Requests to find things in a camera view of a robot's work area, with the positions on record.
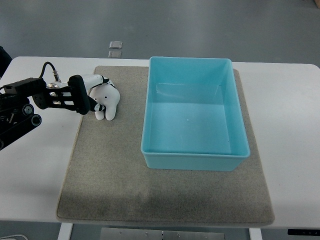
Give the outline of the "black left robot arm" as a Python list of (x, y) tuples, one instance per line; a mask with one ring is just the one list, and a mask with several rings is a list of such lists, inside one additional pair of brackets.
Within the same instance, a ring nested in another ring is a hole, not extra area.
[(0, 148), (4, 149), (42, 123), (39, 109), (66, 109), (86, 115), (94, 112), (97, 120), (115, 118), (120, 93), (113, 82), (99, 74), (73, 75), (67, 82), (60, 80), (56, 69), (55, 81), (47, 84), (42, 72), (38, 78), (27, 78), (0, 89)]

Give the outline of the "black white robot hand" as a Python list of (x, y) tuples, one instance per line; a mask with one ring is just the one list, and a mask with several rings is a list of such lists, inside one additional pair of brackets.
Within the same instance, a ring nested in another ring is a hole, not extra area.
[[(115, 87), (114, 83), (109, 79), (101, 76), (100, 86), (108, 85)], [(70, 94), (72, 97), (75, 111), (81, 115), (86, 115), (89, 111), (92, 112), (103, 112), (105, 106), (98, 103), (95, 99), (87, 94), (85, 82), (82, 76), (74, 75), (71, 76), (67, 82), (70, 87)]]

